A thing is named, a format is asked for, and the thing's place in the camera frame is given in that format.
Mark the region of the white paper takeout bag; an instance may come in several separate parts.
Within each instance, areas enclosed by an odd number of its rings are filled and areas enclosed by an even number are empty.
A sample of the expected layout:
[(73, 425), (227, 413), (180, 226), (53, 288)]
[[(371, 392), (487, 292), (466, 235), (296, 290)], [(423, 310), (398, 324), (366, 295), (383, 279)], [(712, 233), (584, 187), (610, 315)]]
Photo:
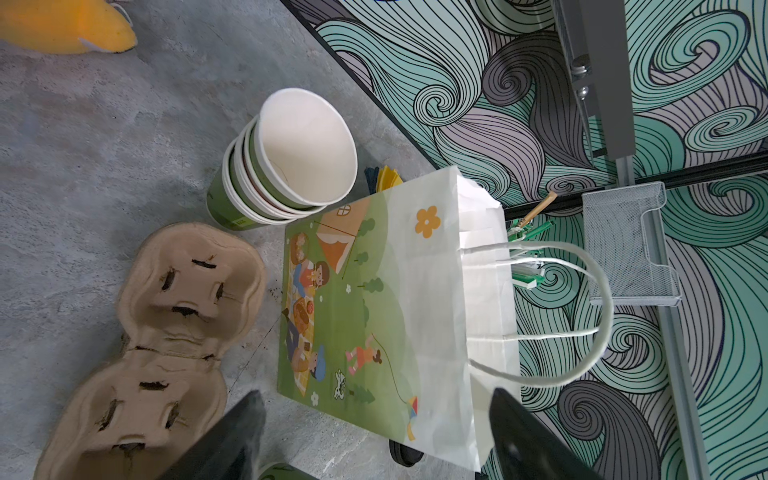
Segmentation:
[(501, 204), (451, 167), (290, 224), (277, 389), (298, 403), (477, 471), (493, 446), (492, 393), (569, 384), (610, 338), (598, 284), (591, 349), (552, 377), (522, 376), (512, 270), (542, 244), (510, 240)]

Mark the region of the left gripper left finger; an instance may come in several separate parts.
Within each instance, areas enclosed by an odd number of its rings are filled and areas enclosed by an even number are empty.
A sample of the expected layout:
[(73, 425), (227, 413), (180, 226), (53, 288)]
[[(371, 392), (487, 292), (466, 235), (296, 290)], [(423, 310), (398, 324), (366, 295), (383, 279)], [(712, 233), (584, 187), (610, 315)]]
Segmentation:
[(258, 390), (246, 394), (159, 479), (255, 479), (266, 421)]

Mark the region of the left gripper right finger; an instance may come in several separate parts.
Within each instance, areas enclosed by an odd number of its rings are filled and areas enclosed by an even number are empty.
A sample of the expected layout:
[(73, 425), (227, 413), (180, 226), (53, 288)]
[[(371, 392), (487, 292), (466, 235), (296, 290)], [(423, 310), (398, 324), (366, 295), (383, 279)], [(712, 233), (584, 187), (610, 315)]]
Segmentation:
[(502, 479), (600, 479), (502, 388), (493, 392), (489, 420)]

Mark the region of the green paper coffee cup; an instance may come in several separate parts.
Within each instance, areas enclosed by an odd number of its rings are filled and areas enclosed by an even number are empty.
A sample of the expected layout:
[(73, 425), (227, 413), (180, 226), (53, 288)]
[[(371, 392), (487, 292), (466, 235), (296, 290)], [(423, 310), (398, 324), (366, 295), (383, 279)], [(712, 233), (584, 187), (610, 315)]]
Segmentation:
[(275, 463), (263, 469), (258, 480), (317, 480), (317, 477), (287, 463)]

